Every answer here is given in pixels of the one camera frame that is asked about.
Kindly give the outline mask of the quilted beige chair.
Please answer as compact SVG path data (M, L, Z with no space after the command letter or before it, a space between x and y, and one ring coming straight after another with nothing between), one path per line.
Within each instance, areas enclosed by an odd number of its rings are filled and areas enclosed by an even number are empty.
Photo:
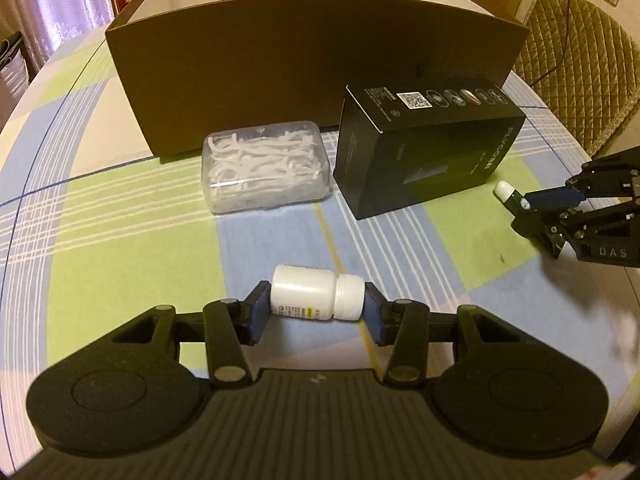
M587 0L535 0L513 69L593 156L639 111L639 46Z

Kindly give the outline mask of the clear floss pick box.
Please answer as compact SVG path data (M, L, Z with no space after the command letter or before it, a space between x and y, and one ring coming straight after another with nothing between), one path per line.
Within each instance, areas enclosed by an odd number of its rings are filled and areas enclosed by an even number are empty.
M314 122L281 122L215 132L202 149L201 184L212 214L322 200L331 169Z

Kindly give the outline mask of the large brown cardboard box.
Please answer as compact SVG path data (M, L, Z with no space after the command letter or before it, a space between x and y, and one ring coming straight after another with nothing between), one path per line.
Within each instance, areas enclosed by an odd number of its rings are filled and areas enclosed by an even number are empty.
M527 34L485 0L132 0L105 38L146 143L165 157L233 128L334 126L358 82L502 84Z

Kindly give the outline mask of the black product box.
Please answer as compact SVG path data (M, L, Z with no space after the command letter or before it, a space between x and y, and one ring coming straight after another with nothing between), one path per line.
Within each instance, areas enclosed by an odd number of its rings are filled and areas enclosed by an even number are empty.
M483 78L351 84L334 180L358 220L474 188L497 169L524 120Z

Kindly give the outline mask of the small white-capped tube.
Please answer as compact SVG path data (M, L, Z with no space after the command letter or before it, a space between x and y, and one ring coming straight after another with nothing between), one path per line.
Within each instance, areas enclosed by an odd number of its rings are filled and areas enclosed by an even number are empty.
M509 182L503 180L496 184L494 195L503 205L518 204L521 200L521 194Z

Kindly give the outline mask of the purple sheer curtain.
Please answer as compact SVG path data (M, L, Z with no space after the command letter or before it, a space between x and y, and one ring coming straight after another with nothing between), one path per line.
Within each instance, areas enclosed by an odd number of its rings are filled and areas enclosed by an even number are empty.
M114 18L111 0L1 0L1 36L20 32L33 70L55 50Z

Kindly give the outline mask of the white pill bottle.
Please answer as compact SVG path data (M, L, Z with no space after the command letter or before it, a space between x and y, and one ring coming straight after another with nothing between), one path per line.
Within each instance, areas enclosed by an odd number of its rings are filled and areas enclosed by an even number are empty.
M272 274L271 312L303 320L356 321L365 290L363 278L357 275L279 264Z

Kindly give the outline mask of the checked tablecloth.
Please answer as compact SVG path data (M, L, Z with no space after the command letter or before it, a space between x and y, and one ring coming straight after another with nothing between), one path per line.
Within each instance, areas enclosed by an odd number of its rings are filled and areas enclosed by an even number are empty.
M478 304L639 404L639 273L552 259L511 229L491 184L358 220L342 194L215 216L201 162L154 158L102 29L63 44L1 133L1 469L39 444L26 392L157 304L242 298L280 263L356 274L436 311Z

